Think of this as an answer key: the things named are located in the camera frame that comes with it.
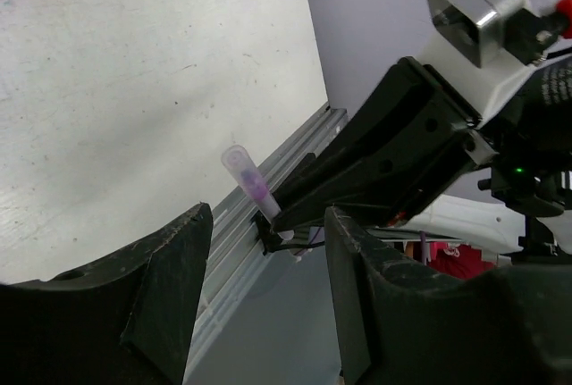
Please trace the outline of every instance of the cable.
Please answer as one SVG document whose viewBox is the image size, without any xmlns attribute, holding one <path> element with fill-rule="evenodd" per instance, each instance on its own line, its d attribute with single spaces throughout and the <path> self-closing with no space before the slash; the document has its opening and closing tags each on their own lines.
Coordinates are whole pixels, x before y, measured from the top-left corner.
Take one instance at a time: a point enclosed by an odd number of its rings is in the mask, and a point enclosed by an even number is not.
<svg viewBox="0 0 572 385">
<path fill-rule="evenodd" d="M 548 53 L 546 55 L 546 60 L 556 59 L 557 57 L 566 56 L 567 54 L 572 54 L 572 47 L 563 48 L 562 50 L 558 50 L 556 52 Z"/>
<path fill-rule="evenodd" d="M 301 251 L 306 251 L 306 250 L 312 249 L 312 248 L 323 247 L 325 245 L 325 241 L 324 242 L 318 242 L 316 244 L 312 243 L 316 240 L 316 238 L 318 237 L 319 234 L 320 234 L 320 229 L 318 229 L 316 231 L 315 235 L 310 239 L 310 241 L 307 244 L 284 244 L 284 245 L 280 245 L 279 247 L 276 247 L 272 251 L 268 251 L 268 252 L 269 253 L 275 253 L 276 251 L 284 251 L 286 249 L 299 249 L 299 251 L 295 254 L 295 255 L 298 255 Z"/>
<path fill-rule="evenodd" d="M 313 247 L 312 243 L 318 238 L 318 235 L 320 234 L 320 231 L 323 228 L 318 228 L 315 233 L 314 236 L 310 239 L 310 241 L 307 243 L 306 248 L 304 249 L 300 249 L 299 251 L 297 251 L 296 253 L 294 253 L 295 256 L 298 256 L 300 253 L 303 253 L 304 251 L 307 251 L 308 249 L 311 249 L 311 247 Z"/>
<path fill-rule="evenodd" d="M 419 232 L 419 239 L 421 242 L 421 263 L 427 266 L 427 257 L 431 257 L 430 252 L 427 253 L 427 250 L 431 248 L 427 245 L 427 235 L 425 235 L 424 231 Z"/>
</svg>

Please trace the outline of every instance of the small tube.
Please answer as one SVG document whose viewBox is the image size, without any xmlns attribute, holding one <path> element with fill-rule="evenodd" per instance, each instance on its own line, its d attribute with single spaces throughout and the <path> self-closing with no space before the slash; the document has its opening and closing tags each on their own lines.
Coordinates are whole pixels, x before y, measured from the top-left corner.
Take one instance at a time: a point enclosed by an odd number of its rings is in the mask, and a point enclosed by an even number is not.
<svg viewBox="0 0 572 385">
<path fill-rule="evenodd" d="M 262 215 L 268 222 L 272 222 L 281 211 L 280 206 L 270 193 L 264 177 L 248 155 L 248 151 L 243 146 L 231 146 L 223 153 L 221 161 L 239 183 L 242 191 L 257 204 Z M 294 230 L 280 231 L 278 235 L 283 240 L 292 240 Z"/>
</svg>

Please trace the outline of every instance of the red object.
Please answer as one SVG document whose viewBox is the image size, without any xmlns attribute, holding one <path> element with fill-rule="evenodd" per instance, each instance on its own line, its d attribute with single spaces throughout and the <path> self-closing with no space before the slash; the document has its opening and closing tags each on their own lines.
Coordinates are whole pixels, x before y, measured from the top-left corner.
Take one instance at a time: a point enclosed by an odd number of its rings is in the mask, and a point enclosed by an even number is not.
<svg viewBox="0 0 572 385">
<path fill-rule="evenodd" d="M 447 242 L 433 242 L 431 244 L 431 261 L 437 258 L 437 253 L 442 249 L 448 249 L 449 244 Z"/>
<path fill-rule="evenodd" d="M 395 217 L 393 217 L 393 219 L 390 220 L 390 222 L 387 223 L 387 227 L 393 227 L 395 224 L 403 220 L 405 215 L 405 211 L 398 213 Z"/>
<path fill-rule="evenodd" d="M 461 280 L 470 280 L 494 268 L 493 263 L 481 260 L 481 251 L 468 245 L 456 244 L 447 244 L 445 249 L 439 249 L 428 266 Z"/>
<path fill-rule="evenodd" d="M 556 11 L 559 13 L 564 13 L 568 16 L 568 20 L 570 21 L 570 26 L 566 32 L 562 35 L 562 37 L 571 39 L 572 38 L 572 0 L 560 0 L 556 4 Z"/>
</svg>

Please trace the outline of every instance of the white board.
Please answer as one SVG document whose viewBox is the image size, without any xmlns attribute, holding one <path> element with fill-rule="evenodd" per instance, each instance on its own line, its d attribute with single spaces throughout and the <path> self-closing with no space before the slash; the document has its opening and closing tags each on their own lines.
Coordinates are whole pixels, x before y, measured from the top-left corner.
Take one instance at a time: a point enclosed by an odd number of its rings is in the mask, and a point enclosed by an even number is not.
<svg viewBox="0 0 572 385">
<path fill-rule="evenodd" d="M 216 205 L 325 100 L 307 0 L 0 0 L 0 281 Z"/>
</svg>

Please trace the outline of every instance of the screw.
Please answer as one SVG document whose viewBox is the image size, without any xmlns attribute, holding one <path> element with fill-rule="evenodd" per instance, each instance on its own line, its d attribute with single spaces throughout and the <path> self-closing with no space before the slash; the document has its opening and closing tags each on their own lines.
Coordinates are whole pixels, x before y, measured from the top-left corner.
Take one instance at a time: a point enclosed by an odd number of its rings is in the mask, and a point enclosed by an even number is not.
<svg viewBox="0 0 572 385">
<path fill-rule="evenodd" d="M 469 152 L 472 153 L 476 150 L 476 144 L 475 141 L 473 139 L 469 139 L 466 144 L 465 144 L 465 149 Z"/>
<path fill-rule="evenodd" d="M 545 44 L 546 41 L 548 41 L 550 38 L 552 38 L 552 34 L 548 30 L 541 30 L 538 34 L 536 34 L 536 41 L 538 41 L 540 44 Z"/>
<path fill-rule="evenodd" d="M 546 62 L 546 52 L 544 52 L 542 54 L 539 53 L 536 56 L 537 56 L 536 60 L 533 61 L 534 66 L 540 66 L 544 62 Z"/>
</svg>

